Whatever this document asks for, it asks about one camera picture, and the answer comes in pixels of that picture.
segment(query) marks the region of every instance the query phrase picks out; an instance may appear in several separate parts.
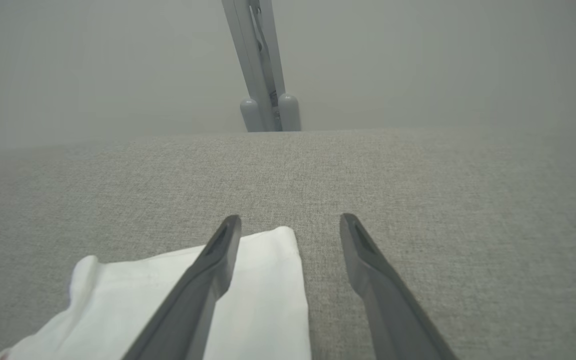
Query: cloth fold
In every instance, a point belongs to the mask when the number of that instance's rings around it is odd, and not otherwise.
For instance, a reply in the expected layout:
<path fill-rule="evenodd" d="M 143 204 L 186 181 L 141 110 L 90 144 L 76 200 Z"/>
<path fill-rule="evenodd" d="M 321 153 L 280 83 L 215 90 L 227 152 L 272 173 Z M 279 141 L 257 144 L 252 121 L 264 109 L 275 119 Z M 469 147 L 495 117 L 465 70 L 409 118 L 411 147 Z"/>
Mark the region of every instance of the cloth fold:
<path fill-rule="evenodd" d="M 70 305 L 0 360 L 119 360 L 203 246 L 148 259 L 80 260 Z M 206 360 L 309 360 L 302 260 L 289 227 L 242 237 L 230 288 L 215 306 Z"/>

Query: white cloth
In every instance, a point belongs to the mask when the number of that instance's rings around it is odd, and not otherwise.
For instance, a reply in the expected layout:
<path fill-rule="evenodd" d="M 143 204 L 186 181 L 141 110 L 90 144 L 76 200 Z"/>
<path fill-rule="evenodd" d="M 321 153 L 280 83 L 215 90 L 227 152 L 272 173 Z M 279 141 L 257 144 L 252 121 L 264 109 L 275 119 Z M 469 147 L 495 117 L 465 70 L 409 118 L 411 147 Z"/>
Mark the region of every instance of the white cloth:
<path fill-rule="evenodd" d="M 202 249 L 110 264 L 84 257 L 72 274 L 68 309 L 2 351 L 0 359 L 121 359 Z M 242 237 L 203 358 L 311 358 L 302 260 L 291 228 Z"/>

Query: gray upholstered surface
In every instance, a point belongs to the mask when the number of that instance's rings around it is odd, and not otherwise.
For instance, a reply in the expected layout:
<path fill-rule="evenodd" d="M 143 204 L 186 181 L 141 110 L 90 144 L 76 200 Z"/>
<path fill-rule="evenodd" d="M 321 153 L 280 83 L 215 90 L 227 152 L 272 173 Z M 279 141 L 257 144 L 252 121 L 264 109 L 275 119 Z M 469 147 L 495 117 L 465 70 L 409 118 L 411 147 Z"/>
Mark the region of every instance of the gray upholstered surface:
<path fill-rule="evenodd" d="M 462 359 L 576 359 L 576 130 L 160 137 L 0 153 L 0 349 L 67 306 L 77 260 L 295 230 L 316 359 L 373 357 L 339 215 L 362 220 Z"/>

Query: gray wall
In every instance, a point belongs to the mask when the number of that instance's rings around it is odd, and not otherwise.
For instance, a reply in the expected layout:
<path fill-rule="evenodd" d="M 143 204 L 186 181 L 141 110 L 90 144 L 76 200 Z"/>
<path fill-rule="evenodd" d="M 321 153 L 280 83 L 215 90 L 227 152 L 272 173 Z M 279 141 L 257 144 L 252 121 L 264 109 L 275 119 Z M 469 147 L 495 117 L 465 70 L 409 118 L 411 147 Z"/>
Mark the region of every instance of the gray wall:
<path fill-rule="evenodd" d="M 0 149 L 245 132 L 219 0 L 0 0 Z"/>
<path fill-rule="evenodd" d="M 576 124 L 576 0 L 273 7 L 303 130 Z"/>

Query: gray sofa cushion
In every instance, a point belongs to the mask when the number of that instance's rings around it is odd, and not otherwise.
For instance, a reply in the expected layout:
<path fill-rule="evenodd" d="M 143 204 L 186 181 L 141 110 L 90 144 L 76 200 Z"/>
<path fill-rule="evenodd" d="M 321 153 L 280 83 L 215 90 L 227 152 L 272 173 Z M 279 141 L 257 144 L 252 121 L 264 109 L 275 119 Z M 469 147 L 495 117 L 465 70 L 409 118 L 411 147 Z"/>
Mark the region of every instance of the gray sofa cushion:
<path fill-rule="evenodd" d="M 313 358 L 374 358 L 339 215 L 462 359 L 576 358 L 576 130 L 151 137 L 0 152 L 0 350 L 66 309 L 77 260 L 295 230 Z"/>

